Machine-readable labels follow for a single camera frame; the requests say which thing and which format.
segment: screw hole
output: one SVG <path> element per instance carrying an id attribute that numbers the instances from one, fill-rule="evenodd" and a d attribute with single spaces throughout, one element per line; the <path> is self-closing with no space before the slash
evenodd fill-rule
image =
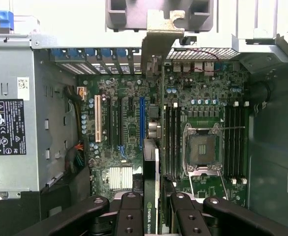
<path id="1" fill-rule="evenodd" d="M 194 228 L 194 229 L 193 229 L 193 232 L 194 232 L 194 233 L 197 233 L 197 234 L 200 234 L 200 233 L 202 232 L 202 230 L 199 229 L 199 228 Z"/>
<path id="2" fill-rule="evenodd" d="M 130 234 L 130 233 L 132 233 L 132 232 L 133 232 L 133 229 L 132 229 L 132 228 L 127 228 L 127 229 L 125 229 L 125 233 Z"/>

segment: warning label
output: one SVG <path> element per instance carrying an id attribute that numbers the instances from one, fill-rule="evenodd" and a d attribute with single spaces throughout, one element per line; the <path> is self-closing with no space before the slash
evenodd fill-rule
<path id="1" fill-rule="evenodd" d="M 25 155 L 23 99 L 0 100 L 0 155 Z"/>

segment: blue tab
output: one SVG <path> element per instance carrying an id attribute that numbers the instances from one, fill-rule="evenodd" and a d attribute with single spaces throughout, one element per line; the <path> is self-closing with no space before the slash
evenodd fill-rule
<path id="1" fill-rule="evenodd" d="M 117 54 L 119 57 L 125 58 L 125 57 L 126 57 L 126 49 L 125 49 L 125 48 L 118 48 L 118 49 L 116 50 L 116 54 Z"/>
<path id="2" fill-rule="evenodd" d="M 105 57 L 108 58 L 111 56 L 111 50 L 109 48 L 101 48 L 101 54 Z"/>
<path id="3" fill-rule="evenodd" d="M 88 56 L 93 57 L 96 55 L 96 51 L 94 48 L 86 48 L 85 52 Z"/>
<path id="4" fill-rule="evenodd" d="M 78 55 L 78 51 L 77 51 L 77 49 L 75 49 L 75 48 L 70 48 L 69 50 L 68 50 L 68 54 L 71 56 L 71 57 L 77 57 L 77 56 L 79 56 Z"/>
<path id="5" fill-rule="evenodd" d="M 14 14 L 11 11 L 0 11 L 0 27 L 14 30 Z"/>
<path id="6" fill-rule="evenodd" d="M 51 53 L 55 57 L 61 57 L 63 55 L 63 52 L 59 48 L 52 48 Z"/>

